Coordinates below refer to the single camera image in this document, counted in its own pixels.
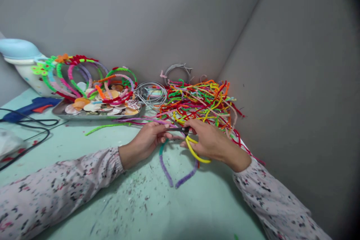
glue gun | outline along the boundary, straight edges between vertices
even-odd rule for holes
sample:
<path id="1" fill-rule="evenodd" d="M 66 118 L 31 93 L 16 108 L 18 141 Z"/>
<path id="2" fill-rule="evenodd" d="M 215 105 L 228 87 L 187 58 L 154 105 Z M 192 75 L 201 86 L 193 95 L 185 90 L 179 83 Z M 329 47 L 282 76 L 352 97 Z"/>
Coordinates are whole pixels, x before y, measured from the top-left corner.
<path id="1" fill-rule="evenodd" d="M 46 108 L 53 107 L 57 105 L 60 101 L 61 99 L 55 99 L 52 97 L 37 97 L 32 100 L 32 104 L 17 109 L 16 112 L 25 114 L 27 116 L 32 114 L 33 112 L 42 113 Z M 24 116 L 20 114 L 10 112 L 3 117 L 2 121 L 16 123 L 23 118 Z"/>

floral sleeve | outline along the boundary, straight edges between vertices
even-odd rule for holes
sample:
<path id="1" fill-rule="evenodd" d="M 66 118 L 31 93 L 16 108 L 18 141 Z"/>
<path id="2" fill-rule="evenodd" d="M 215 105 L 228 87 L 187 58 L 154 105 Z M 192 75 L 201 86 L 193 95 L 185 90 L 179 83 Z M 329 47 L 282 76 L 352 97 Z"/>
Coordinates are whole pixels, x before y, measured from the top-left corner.
<path id="1" fill-rule="evenodd" d="M 57 162 L 0 189 L 0 239 L 31 239 L 124 171 L 117 148 Z"/>
<path id="2" fill-rule="evenodd" d="M 311 218 L 310 211 L 254 159 L 233 178 L 260 218 L 268 239 L 331 239 Z"/>

wire coil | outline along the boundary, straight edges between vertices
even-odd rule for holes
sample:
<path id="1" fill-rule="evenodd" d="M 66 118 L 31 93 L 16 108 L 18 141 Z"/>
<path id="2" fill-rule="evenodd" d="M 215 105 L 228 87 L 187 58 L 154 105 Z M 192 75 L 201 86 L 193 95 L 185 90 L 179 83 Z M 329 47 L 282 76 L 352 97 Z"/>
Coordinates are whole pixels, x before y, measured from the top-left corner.
<path id="1" fill-rule="evenodd" d="M 155 81 L 140 83 L 135 91 L 140 103 L 157 110 L 155 106 L 164 104 L 168 98 L 168 92 L 164 86 Z"/>
<path id="2" fill-rule="evenodd" d="M 168 74 L 175 68 L 181 68 L 181 69 L 183 69 L 185 71 L 185 73 L 187 74 L 187 81 L 185 83 L 190 84 L 191 79 L 192 79 L 191 75 L 190 75 L 192 68 L 186 67 L 185 65 L 186 64 L 173 64 L 173 65 L 171 65 L 164 73 L 164 84 L 166 86 L 168 86 L 168 80 L 167 80 Z"/>

scissors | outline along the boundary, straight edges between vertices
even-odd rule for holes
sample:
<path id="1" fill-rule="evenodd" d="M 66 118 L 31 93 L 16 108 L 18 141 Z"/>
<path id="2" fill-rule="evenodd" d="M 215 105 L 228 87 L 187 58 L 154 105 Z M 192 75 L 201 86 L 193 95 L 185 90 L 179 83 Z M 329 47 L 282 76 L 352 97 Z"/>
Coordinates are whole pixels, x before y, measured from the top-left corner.
<path id="1" fill-rule="evenodd" d="M 202 162 L 202 163 L 210 163 L 211 159 L 202 159 L 201 157 L 199 157 L 195 152 L 194 149 L 192 149 L 190 142 L 197 144 L 198 142 L 196 140 L 193 140 L 192 138 L 189 137 L 189 131 L 190 131 L 190 127 L 175 127 L 175 128 L 167 128 L 166 131 L 180 131 L 182 133 L 185 134 L 185 141 L 187 144 L 187 147 L 189 148 L 191 154 L 194 156 L 194 158 L 196 158 L 198 161 Z"/>

green table surface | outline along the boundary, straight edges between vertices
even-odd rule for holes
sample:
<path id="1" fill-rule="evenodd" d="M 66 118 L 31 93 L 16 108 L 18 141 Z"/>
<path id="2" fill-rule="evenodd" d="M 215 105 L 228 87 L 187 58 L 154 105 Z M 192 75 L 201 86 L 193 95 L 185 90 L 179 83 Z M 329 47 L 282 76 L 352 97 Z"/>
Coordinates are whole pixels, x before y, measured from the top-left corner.
<path id="1" fill-rule="evenodd" d="M 38 97 L 28 89 L 3 108 L 18 109 Z M 35 119 L 58 119 L 47 109 Z M 138 126 L 116 126 L 85 133 L 111 121 L 64 121 L 51 136 L 0 172 L 6 185 L 57 161 L 75 159 L 100 149 L 129 143 Z M 28 141 L 44 137 L 39 131 L 10 123 L 0 128 L 14 131 Z M 178 142 L 167 144 L 164 163 L 174 183 L 193 167 L 190 152 Z M 258 221 L 242 199 L 231 170 L 213 161 L 201 164 L 179 189 L 170 188 L 161 169 L 158 149 L 143 163 L 120 175 L 69 218 L 47 229 L 36 239 L 266 239 Z"/>

